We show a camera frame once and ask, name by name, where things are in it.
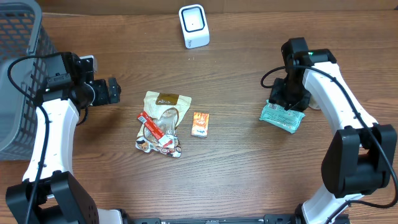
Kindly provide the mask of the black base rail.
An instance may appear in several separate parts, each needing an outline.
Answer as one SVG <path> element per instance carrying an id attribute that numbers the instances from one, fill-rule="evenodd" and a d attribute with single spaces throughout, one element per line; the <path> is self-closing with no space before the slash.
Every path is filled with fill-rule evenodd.
<path id="1" fill-rule="evenodd" d="M 236 218 L 204 218 L 204 219 L 171 219 L 137 218 L 131 219 L 133 224 L 304 224 L 305 222 L 293 214 L 264 215 L 263 217 Z"/>

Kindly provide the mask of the white barcode scanner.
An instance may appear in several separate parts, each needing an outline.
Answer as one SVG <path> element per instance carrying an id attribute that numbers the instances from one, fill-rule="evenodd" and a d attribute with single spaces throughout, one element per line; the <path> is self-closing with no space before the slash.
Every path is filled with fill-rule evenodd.
<path id="1" fill-rule="evenodd" d="M 192 4 L 181 7 L 178 16 L 187 49 L 203 47 L 210 43 L 210 31 L 203 6 Z"/>

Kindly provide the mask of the grey plastic mesh basket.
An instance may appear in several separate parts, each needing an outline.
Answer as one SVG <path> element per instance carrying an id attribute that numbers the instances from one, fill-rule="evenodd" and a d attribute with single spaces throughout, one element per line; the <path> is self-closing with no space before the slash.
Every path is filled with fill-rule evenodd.
<path id="1" fill-rule="evenodd" d="M 29 160 L 37 116 L 31 98 L 47 76 L 42 55 L 57 50 L 32 0 L 1 1 L 1 160 Z"/>

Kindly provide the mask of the orange Kleenex tissue pack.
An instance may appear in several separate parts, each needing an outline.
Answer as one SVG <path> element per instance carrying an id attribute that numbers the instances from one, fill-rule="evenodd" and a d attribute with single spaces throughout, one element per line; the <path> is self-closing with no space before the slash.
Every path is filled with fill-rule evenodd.
<path id="1" fill-rule="evenodd" d="M 191 135 L 199 138 L 208 136 L 209 114 L 194 112 Z"/>

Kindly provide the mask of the red snack packet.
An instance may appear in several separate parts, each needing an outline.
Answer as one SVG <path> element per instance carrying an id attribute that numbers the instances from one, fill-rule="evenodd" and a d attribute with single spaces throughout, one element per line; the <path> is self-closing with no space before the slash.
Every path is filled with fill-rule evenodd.
<path id="1" fill-rule="evenodd" d="M 166 136 L 145 111 L 141 112 L 137 119 L 151 132 L 162 147 L 169 147 L 173 143 L 173 138 Z"/>

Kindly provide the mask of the brown snack packets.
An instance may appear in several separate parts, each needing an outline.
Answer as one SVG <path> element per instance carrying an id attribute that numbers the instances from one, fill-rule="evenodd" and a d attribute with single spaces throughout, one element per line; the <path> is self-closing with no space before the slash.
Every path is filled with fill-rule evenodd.
<path id="1" fill-rule="evenodd" d="M 173 158 L 179 158 L 182 148 L 177 136 L 177 128 L 187 113 L 192 99 L 188 96 L 148 91 L 144 98 L 144 109 L 154 123 L 170 138 L 173 143 L 162 147 L 151 132 L 141 123 L 135 147 L 146 153 L 159 152 Z"/>

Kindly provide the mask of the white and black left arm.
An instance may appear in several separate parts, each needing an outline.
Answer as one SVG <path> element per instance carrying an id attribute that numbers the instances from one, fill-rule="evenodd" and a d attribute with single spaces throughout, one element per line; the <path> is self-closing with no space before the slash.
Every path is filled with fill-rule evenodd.
<path id="1" fill-rule="evenodd" d="M 6 204 L 18 223 L 127 223 L 120 209 L 104 210 L 73 175 L 73 138 L 80 118 L 91 106 L 120 101 L 115 78 L 95 80 L 96 59 L 72 52 L 38 57 L 47 75 L 34 96 L 12 78 L 14 67 L 28 56 L 10 63 L 11 85 L 35 106 L 37 129 L 29 166 L 22 182 L 8 187 Z"/>

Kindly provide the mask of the mint green wipes pack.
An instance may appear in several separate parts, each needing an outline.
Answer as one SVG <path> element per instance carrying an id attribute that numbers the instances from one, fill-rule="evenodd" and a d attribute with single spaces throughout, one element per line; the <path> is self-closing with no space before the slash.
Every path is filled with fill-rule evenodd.
<path id="1" fill-rule="evenodd" d="M 305 114 L 303 112 L 285 110 L 284 107 L 266 100 L 266 105 L 262 109 L 259 120 L 268 122 L 294 134 L 298 130 L 304 117 Z"/>

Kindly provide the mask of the green lidded jar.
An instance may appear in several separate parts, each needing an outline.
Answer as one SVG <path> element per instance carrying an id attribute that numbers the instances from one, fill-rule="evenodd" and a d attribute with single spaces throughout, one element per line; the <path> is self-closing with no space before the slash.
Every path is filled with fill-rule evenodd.
<path id="1" fill-rule="evenodd" d="M 308 106 L 311 107 L 313 110 L 320 110 L 319 104 L 316 102 L 313 96 L 310 97 L 310 101 L 308 103 Z"/>

